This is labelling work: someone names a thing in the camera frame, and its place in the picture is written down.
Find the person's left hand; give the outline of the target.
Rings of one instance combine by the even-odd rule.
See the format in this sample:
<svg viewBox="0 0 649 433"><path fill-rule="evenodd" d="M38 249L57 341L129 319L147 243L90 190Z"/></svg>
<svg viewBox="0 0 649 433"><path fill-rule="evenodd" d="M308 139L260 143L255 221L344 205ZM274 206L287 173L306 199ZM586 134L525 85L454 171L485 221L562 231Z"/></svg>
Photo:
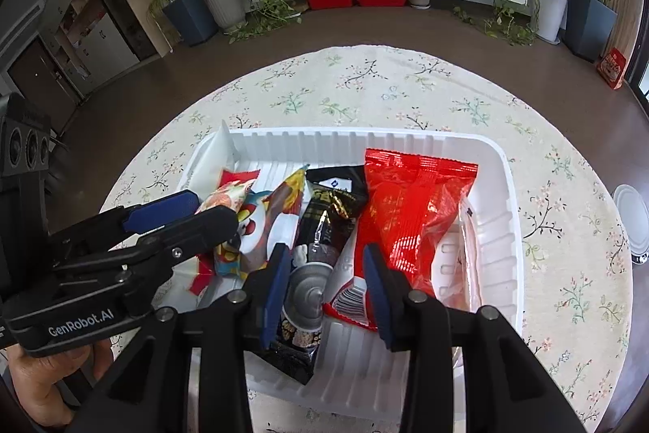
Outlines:
<svg viewBox="0 0 649 433"><path fill-rule="evenodd" d="M74 411L66 405L56 385L94 357L92 372L100 379L113 363L111 340L46 357L31 357L15 344L6 349L17 400L26 414L41 427L66 427Z"/></svg>

